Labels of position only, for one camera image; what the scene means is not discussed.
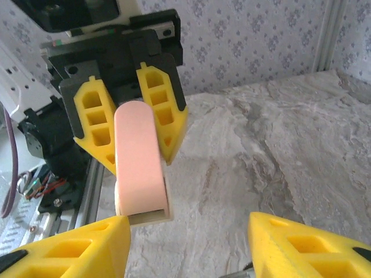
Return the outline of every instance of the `patterned wallpaper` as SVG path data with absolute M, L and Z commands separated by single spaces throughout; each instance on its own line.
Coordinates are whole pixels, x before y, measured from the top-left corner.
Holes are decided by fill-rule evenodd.
M 38 45 L 47 34 L 2 0 L 0 37 L 43 83 Z M 185 93 L 219 90 L 311 71 L 327 1 L 139 0 L 143 13 L 177 9 L 182 20 Z
M 349 0 L 331 68 L 371 83 L 371 1 Z

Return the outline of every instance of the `black plastic bracket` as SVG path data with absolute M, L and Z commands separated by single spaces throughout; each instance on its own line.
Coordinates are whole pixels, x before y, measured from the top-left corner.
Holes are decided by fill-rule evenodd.
M 0 273 L 3 273 L 5 270 L 10 268 L 16 262 L 19 262 L 27 254 L 28 254 L 27 250 L 18 250 L 18 251 L 11 252 L 11 253 L 1 256 L 0 257 Z

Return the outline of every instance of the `metal frame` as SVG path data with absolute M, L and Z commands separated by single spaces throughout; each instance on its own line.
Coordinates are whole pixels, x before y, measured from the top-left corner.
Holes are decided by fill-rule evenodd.
M 103 174 L 104 166 L 93 159 L 79 209 L 63 211 L 61 214 L 39 214 L 37 208 L 41 199 L 29 202 L 22 197 L 0 236 L 0 255 L 19 246 L 95 222 Z
M 26 117 L 27 109 L 39 111 L 52 102 L 51 96 L 60 98 L 57 91 L 38 82 L 1 41 L 0 57 L 0 102 L 17 123 Z

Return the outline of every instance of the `red wire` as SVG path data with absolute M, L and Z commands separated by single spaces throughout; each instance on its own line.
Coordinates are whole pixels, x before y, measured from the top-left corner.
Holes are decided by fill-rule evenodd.
M 57 187 L 60 187 L 62 185 L 64 185 L 67 181 L 66 180 L 62 180 L 60 182 L 57 182 L 56 184 L 54 184 L 54 186 L 52 186 L 51 188 L 48 188 L 46 191 L 43 191 L 42 193 L 40 193 L 38 196 L 35 196 L 35 198 L 39 198 L 41 195 L 45 195 L 45 194 L 48 194 L 50 193 L 51 191 L 53 191 L 54 189 L 56 189 Z

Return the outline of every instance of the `cable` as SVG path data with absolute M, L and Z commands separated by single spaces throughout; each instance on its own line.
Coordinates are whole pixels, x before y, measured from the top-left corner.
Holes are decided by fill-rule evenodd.
M 14 205 L 14 200 L 16 198 L 17 183 L 18 183 L 18 152 L 16 145 L 16 138 L 14 136 L 14 130 L 12 126 L 12 120 L 10 119 L 9 113 L 4 107 L 4 116 L 6 129 L 8 131 L 10 146 L 12 147 L 12 160 L 13 160 L 13 169 L 12 169 L 12 183 L 6 194 L 4 203 L 1 208 L 1 218 L 6 218 Z

